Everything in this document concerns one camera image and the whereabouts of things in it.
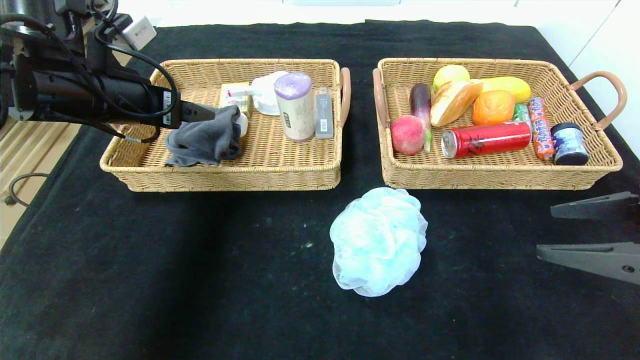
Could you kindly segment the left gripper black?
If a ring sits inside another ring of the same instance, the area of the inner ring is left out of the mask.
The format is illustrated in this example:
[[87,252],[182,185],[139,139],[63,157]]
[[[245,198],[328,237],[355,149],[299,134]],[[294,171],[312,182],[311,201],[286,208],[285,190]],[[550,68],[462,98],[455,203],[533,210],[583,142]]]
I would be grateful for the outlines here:
[[131,79],[101,75],[101,91],[110,102],[101,99],[106,121],[115,125],[142,124],[176,129],[180,118],[185,123],[196,123],[215,119],[217,109],[210,105],[181,100],[180,93],[171,89],[151,85],[148,80],[136,82]]

